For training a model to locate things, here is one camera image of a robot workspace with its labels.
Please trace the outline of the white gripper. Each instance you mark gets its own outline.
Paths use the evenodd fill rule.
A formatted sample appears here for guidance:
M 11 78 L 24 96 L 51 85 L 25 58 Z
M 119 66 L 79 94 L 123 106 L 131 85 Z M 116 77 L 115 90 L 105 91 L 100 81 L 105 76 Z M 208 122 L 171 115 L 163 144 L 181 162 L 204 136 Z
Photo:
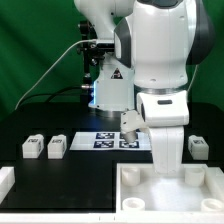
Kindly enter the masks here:
M 184 128 L 150 128 L 149 139 L 155 171 L 160 174 L 177 172 L 182 163 Z

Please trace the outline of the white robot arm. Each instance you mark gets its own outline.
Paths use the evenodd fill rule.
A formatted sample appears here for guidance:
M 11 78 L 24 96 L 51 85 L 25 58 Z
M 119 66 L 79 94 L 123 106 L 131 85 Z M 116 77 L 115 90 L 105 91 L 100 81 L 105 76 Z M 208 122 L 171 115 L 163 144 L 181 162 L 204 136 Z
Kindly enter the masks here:
M 100 64 L 89 107 L 121 116 L 126 141 L 149 136 L 154 169 L 180 169 L 189 122 L 186 66 L 210 53 L 214 28 L 202 0 L 74 0 L 93 26 Z

